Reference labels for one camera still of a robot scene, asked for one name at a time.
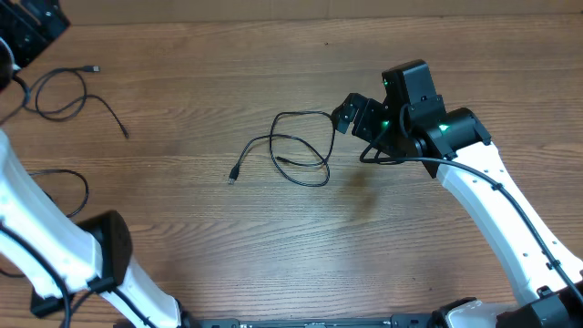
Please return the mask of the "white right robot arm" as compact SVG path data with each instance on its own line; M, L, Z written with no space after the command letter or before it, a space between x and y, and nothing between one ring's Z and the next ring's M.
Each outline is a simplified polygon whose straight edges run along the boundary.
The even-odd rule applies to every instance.
M382 80L384 101L350 94L332 112L334 128L366 141L362 163L422 163L470 215L516 299L510 305L463 298L415 326L581 326L582 260L539 217L477 115L447 111L421 59L384 71Z

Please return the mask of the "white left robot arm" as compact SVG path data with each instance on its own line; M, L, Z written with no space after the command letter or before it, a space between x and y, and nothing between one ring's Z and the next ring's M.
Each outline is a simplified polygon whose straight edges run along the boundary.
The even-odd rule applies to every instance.
M1 1L1 92L16 74L59 38L70 23L59 1ZM117 308L135 327L195 327L133 256L128 226L107 211L74 223L36 184L1 129L1 253L32 283L31 313L65 312L70 327L74 295L88 291Z

